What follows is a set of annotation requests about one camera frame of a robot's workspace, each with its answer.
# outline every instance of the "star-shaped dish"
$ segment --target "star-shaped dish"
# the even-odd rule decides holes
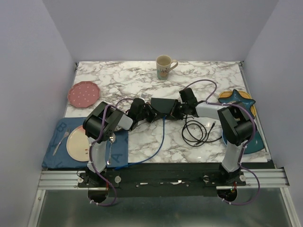
[[[226,98],[219,98],[218,99],[220,103],[229,103],[229,102],[237,102],[240,101],[244,104],[245,109],[250,113],[252,118],[255,118],[255,116],[252,114],[250,108],[255,104],[255,100],[250,99],[250,98],[243,98],[240,93],[234,89],[232,91],[232,95]]]

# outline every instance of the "fork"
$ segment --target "fork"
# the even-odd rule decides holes
[[[65,137],[68,137],[68,135],[70,134],[70,131],[71,131],[70,128],[67,128],[67,129],[66,129],[66,131],[65,131],[65,133],[64,133],[64,135],[63,135],[63,138],[60,140],[60,142],[59,142],[58,145],[56,146],[55,150],[53,151],[53,156],[56,154],[56,152],[57,152],[57,150],[58,150],[58,148],[59,148],[59,146],[60,146],[62,140],[63,140]]]

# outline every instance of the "printed mug design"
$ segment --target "printed mug design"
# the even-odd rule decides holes
[[[158,69],[157,74],[161,77],[167,77],[169,74],[169,68],[165,68],[164,70]]]

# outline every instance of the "marble surface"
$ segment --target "marble surface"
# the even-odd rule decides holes
[[[184,61],[170,72],[168,80],[157,79],[154,61],[100,61],[80,62],[74,84],[81,81],[96,83],[101,96],[97,103],[86,109],[78,109],[68,104],[65,117],[86,117],[101,102],[116,104],[122,98],[135,98],[145,95],[145,101],[151,97],[179,99],[179,91],[189,83],[198,79],[214,80],[218,89],[209,99],[217,102],[221,92],[226,90],[244,90],[239,66],[236,62],[204,62]],[[209,82],[199,82],[191,86],[198,100],[205,98],[213,91],[214,85]],[[128,101],[119,108],[126,111],[130,107]],[[195,118],[204,124],[207,130],[215,121],[210,118]],[[157,156],[149,162],[221,162],[225,148],[222,140],[193,148],[187,145],[181,130],[184,121],[165,121],[165,140]],[[199,130],[192,128],[197,136]],[[154,154],[162,140],[163,121],[152,124],[143,123],[129,132],[129,162],[138,162]],[[221,136],[222,129],[217,121],[209,140]],[[245,155],[243,162],[267,162],[266,151]]]

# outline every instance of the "gray floor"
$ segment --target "gray floor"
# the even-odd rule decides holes
[[[256,190],[242,189],[236,201]],[[86,191],[49,191],[39,227],[290,227],[279,189],[262,189],[246,206],[213,197],[124,198],[113,207],[89,204]]]

